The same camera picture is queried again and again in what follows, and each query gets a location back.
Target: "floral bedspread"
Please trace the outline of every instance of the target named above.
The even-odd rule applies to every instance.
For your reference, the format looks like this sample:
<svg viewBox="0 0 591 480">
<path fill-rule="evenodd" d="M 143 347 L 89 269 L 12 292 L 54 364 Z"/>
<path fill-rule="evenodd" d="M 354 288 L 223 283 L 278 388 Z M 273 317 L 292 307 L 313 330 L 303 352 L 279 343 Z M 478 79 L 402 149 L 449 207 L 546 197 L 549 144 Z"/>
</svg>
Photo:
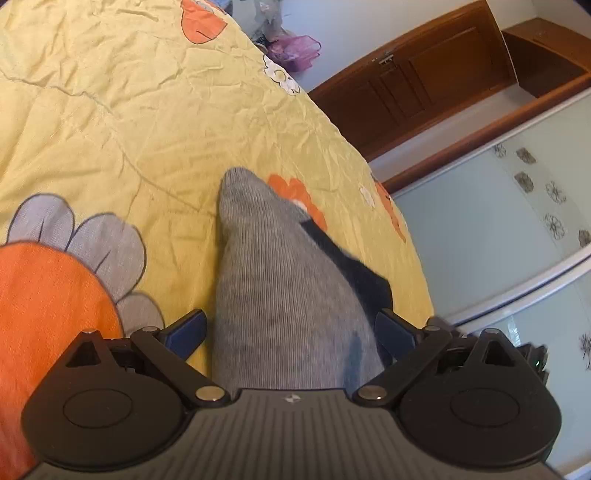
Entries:
<svg viewBox="0 0 591 480">
<path fill-rule="evenodd" d="M 14 446 L 0 478 L 31 461 L 20 409 L 79 330 L 121 336 L 195 307 L 215 318 L 229 167 L 386 277 L 402 317 L 433 313 L 365 160 L 206 0 L 8 0 L 0 112 L 0 443 Z M 206 358 L 190 363 L 206 371 Z"/>
</svg>

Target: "white wall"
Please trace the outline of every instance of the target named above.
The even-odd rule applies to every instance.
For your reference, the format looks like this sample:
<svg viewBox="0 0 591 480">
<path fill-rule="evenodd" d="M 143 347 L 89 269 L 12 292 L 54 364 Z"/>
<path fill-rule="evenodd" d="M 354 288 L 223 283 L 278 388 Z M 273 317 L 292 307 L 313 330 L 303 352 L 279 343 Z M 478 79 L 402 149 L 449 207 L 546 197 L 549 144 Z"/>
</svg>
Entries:
<svg viewBox="0 0 591 480">
<path fill-rule="evenodd" d="M 591 38 L 591 15 L 574 0 L 533 0 L 538 17 Z"/>
<path fill-rule="evenodd" d="M 348 65 L 415 27 L 472 0 L 283 0 L 283 26 L 322 43 L 314 66 L 297 76 L 312 90 Z M 488 0 L 499 26 L 535 16 L 531 0 Z"/>
</svg>

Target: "white flower print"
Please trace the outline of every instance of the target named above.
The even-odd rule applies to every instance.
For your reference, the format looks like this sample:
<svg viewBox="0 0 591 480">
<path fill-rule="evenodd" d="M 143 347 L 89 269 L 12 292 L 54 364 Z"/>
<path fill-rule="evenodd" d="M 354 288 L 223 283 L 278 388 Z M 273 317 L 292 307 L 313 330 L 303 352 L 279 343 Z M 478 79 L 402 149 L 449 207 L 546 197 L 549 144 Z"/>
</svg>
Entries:
<svg viewBox="0 0 591 480">
<path fill-rule="evenodd" d="M 279 86 L 288 93 L 288 95 L 294 96 L 296 93 L 300 93 L 300 86 L 293 78 L 290 77 L 283 67 L 279 66 L 266 55 L 263 55 L 263 59 L 265 60 L 265 75 L 273 80 L 273 82 L 278 83 Z"/>
</svg>

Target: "black device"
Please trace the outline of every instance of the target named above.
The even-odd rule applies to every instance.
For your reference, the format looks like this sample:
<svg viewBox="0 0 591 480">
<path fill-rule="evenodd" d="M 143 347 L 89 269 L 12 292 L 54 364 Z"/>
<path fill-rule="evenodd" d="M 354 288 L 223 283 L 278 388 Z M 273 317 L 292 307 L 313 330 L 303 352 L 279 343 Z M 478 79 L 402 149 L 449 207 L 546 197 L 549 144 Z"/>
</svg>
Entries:
<svg viewBox="0 0 591 480">
<path fill-rule="evenodd" d="M 33 392 L 27 480 L 556 480 L 546 460 L 560 410 L 545 347 L 515 348 L 391 311 L 378 338 L 397 359 L 351 398 L 342 390 L 242 390 L 185 363 L 206 336 L 194 310 L 129 339 L 80 333 Z"/>
</svg>

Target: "yellow bedspread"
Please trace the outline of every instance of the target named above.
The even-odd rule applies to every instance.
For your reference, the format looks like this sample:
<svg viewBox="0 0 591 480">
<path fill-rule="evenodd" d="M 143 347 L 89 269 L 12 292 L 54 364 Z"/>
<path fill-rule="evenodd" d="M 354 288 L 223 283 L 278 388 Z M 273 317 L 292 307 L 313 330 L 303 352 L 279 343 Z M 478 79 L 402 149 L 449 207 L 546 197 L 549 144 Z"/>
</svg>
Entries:
<svg viewBox="0 0 591 480">
<path fill-rule="evenodd" d="M 75 267 L 59 266 L 52 280 L 35 280 L 37 293 L 92 296 L 102 286 L 117 308 L 84 305 L 86 314 L 137 317 L 133 302 L 121 302 L 142 293 L 144 310 L 165 323 L 194 307 L 213 317 L 217 193 L 232 166 L 306 208 L 338 245 L 386 277 L 402 317 L 421 326 L 433 313 L 406 225 L 367 163 L 224 12 L 202 0 L 9 0 L 0 9 L 0 238 L 8 236 L 0 267 L 26 276 L 28 265 L 47 262 L 51 270 L 60 264 L 52 250 L 70 253 L 99 280 L 79 290 L 62 278 Z M 40 234 L 50 247 L 43 252 L 9 248 L 11 222 L 34 223 L 52 209 L 71 212 L 68 232 L 55 233 L 61 240 Z M 120 237 L 101 230 L 105 222 L 81 231 L 108 212 L 122 221 L 113 227 Z M 31 240 L 23 235 L 14 241 Z M 88 260 L 116 250 L 113 242 L 123 244 L 120 257 L 137 257 L 121 281 L 112 265 L 105 279 Z M 80 253 L 85 248 L 91 254 Z M 69 318 L 33 303 L 36 321 L 51 329 Z M 19 312 L 31 309 L 29 300 Z M 4 331 L 18 319 L 0 321 Z M 204 359 L 191 363 L 205 370 Z"/>
</svg>

